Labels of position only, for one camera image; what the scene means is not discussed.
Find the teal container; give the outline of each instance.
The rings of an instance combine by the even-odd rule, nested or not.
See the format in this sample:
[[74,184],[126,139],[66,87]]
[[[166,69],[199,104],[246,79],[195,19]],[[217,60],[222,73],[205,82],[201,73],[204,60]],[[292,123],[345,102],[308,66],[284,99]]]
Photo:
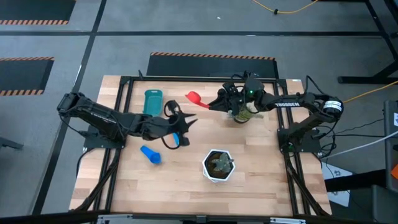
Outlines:
[[144,114],[158,116],[163,109],[163,92],[161,90],[145,91]]

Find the blue plastic cup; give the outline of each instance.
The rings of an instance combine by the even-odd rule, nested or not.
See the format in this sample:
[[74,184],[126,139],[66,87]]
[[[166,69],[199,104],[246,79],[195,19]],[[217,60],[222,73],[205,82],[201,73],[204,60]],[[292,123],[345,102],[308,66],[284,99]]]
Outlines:
[[160,164],[162,162],[162,159],[160,158],[160,153],[155,152],[155,151],[153,151],[152,149],[149,149],[146,146],[142,146],[141,147],[141,152],[143,152],[145,154],[145,156],[153,164]]

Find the black floor mat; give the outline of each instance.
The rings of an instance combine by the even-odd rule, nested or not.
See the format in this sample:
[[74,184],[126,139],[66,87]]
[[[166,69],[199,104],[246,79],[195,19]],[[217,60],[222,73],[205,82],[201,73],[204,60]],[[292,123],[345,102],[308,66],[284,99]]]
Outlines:
[[230,77],[244,71],[261,78],[279,78],[273,57],[152,52],[147,75]]
[[0,96],[41,95],[53,57],[0,58]]
[[75,3],[75,0],[0,0],[0,25],[65,25]]

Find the white cable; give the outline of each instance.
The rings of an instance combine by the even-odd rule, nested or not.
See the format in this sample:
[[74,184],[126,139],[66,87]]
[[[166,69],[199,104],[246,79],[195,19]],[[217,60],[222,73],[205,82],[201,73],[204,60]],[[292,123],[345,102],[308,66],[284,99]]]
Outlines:
[[396,134],[398,134],[398,131],[396,131],[396,132],[394,132],[394,133],[392,133],[392,134],[390,134],[390,135],[388,135],[388,136],[386,136],[386,137],[384,137],[384,138],[382,138],[382,139],[378,139],[377,141],[374,141],[374,142],[365,144],[365,145],[363,145],[363,146],[358,146],[358,147],[355,147],[355,148],[353,148],[353,149],[348,149],[348,150],[346,150],[346,151],[339,152],[339,153],[336,153],[336,154],[333,154],[333,155],[330,155],[330,156],[327,156],[327,157],[324,157],[324,158],[328,158],[328,159],[329,159],[329,158],[331,158],[331,157],[334,157],[334,156],[337,156],[337,155],[341,155],[341,154],[346,153],[346,152],[351,152],[351,151],[356,150],[356,149],[361,149],[361,148],[363,148],[363,147],[370,146],[370,145],[376,144],[376,143],[378,143],[378,142],[384,141],[384,140],[386,140],[386,139],[388,139],[388,138],[393,137],[393,136],[396,135]]

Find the yellow cable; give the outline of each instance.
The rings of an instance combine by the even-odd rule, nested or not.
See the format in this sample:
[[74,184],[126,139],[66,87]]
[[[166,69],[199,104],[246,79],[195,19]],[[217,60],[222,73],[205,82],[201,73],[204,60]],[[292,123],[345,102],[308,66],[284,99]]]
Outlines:
[[360,94],[360,95],[358,95],[358,96],[352,97],[351,99],[346,100],[346,101],[344,101],[343,103],[348,103],[348,102],[353,101],[353,100],[355,100],[355,99],[358,99],[359,97],[362,97],[362,96],[364,96],[364,95],[368,95],[368,94],[370,94],[370,93],[374,93],[375,91],[383,90],[383,89],[385,89],[385,88],[387,88],[387,87],[390,87],[390,86],[392,86],[392,85],[394,85],[394,84],[396,84],[396,83],[398,83],[398,81],[395,81],[395,82],[390,83],[390,84],[388,84],[388,85],[386,85],[386,86],[377,88],[377,89],[375,89],[375,90],[371,90],[371,91],[369,91],[369,92]]
[[[257,4],[259,4],[259,5],[262,6],[263,8],[267,9],[268,11],[271,11],[271,12],[274,12],[274,11],[275,11],[275,10],[272,10],[272,9],[268,8],[267,6],[265,6],[265,5],[263,5],[263,4],[259,3],[259,2],[257,2],[256,0],[252,0],[252,1],[254,1],[254,2],[257,3]],[[281,14],[293,14],[293,13],[296,13],[296,12],[300,12],[301,10],[303,10],[303,9],[305,9],[305,8],[307,8],[307,7],[309,7],[309,6],[311,6],[312,4],[316,3],[317,1],[319,1],[319,0],[315,0],[314,2],[311,2],[310,4],[307,4],[307,5],[304,6],[303,8],[298,9],[298,10],[296,10],[296,11],[290,11],[290,12],[277,11],[277,13],[281,13]]]

